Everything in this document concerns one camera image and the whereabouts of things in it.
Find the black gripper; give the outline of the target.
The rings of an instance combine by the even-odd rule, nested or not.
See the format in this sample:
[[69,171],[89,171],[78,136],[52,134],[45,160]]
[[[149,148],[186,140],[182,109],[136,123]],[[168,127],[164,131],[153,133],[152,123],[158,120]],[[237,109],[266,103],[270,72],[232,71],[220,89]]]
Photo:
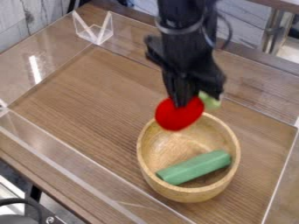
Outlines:
[[162,84],[173,106],[186,105],[200,91],[220,98],[226,77],[212,56],[216,25],[158,25],[157,31],[158,36],[144,37],[145,57],[162,70]]

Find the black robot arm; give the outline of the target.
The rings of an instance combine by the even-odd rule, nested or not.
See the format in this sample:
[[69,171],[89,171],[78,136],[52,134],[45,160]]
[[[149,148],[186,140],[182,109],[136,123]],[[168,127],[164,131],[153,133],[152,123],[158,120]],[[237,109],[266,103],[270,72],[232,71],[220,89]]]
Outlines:
[[157,0],[160,34],[144,37],[145,57],[162,70],[162,84],[177,108],[200,92],[218,99],[225,75],[214,62],[218,0]]

